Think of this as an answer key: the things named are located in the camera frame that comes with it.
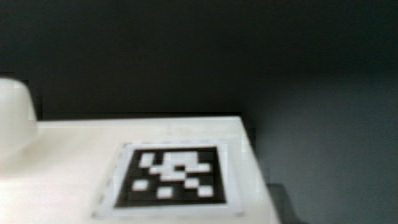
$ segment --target white cylindrical object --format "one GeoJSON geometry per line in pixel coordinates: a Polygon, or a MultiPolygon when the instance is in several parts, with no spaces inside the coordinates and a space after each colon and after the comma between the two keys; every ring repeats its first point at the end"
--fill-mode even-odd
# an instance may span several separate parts
{"type": "Polygon", "coordinates": [[[35,133],[28,88],[19,81],[0,78],[0,160],[23,149],[35,133]]]}

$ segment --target black square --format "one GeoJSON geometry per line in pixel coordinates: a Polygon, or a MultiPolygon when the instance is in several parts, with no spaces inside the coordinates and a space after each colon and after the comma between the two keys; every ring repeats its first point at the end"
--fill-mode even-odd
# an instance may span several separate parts
{"type": "Polygon", "coordinates": [[[217,147],[170,149],[153,148],[135,150],[113,207],[128,208],[144,206],[224,203],[225,195],[217,147]],[[149,167],[142,168],[140,162],[144,160],[144,154],[151,154],[153,159],[149,167]],[[167,160],[167,158],[172,158],[172,156],[174,158],[179,158],[181,155],[188,155],[197,159],[183,159],[181,163],[186,164],[174,165],[172,163],[179,163],[179,161],[167,160]],[[172,175],[179,173],[185,177],[177,177],[174,180],[161,180],[161,175],[167,175],[163,173],[154,174],[149,172],[149,170],[156,170],[153,167],[158,167],[161,172],[165,172],[165,170],[170,168],[172,175]],[[197,187],[186,187],[186,179],[190,179],[193,183],[199,184],[197,187]],[[140,186],[140,188],[133,188],[133,184],[138,182],[140,185],[137,186],[140,186]],[[161,198],[158,195],[161,189],[167,189],[169,192],[172,192],[167,198],[161,198]]]}

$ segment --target black background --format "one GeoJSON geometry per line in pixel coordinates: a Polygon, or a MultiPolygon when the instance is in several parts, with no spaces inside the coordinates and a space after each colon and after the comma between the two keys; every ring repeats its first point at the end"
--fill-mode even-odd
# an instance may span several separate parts
{"type": "Polygon", "coordinates": [[[387,0],[3,0],[0,72],[42,120],[238,113],[298,221],[396,223],[396,27],[387,0]]]}

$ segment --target white border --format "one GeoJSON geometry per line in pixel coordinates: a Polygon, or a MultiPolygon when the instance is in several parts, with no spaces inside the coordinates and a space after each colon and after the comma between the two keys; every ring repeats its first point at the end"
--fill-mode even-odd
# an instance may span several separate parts
{"type": "Polygon", "coordinates": [[[103,201],[96,210],[97,217],[131,217],[131,216],[220,216],[241,214],[241,202],[238,195],[236,179],[227,153],[227,143],[224,141],[201,142],[167,142],[167,143],[128,143],[122,147],[122,154],[117,161],[117,168],[108,182],[103,201]],[[170,149],[170,148],[204,148],[215,147],[220,161],[222,184],[225,194],[225,204],[193,204],[147,206],[142,208],[113,208],[122,178],[128,170],[131,155],[137,149],[170,149]]]}

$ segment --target white table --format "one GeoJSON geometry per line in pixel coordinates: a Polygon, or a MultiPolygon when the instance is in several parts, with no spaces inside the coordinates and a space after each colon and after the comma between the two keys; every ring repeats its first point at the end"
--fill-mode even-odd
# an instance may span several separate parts
{"type": "Polygon", "coordinates": [[[0,167],[0,223],[279,224],[238,117],[39,122],[39,137],[0,167]],[[124,144],[222,142],[240,214],[97,217],[124,144]]]}

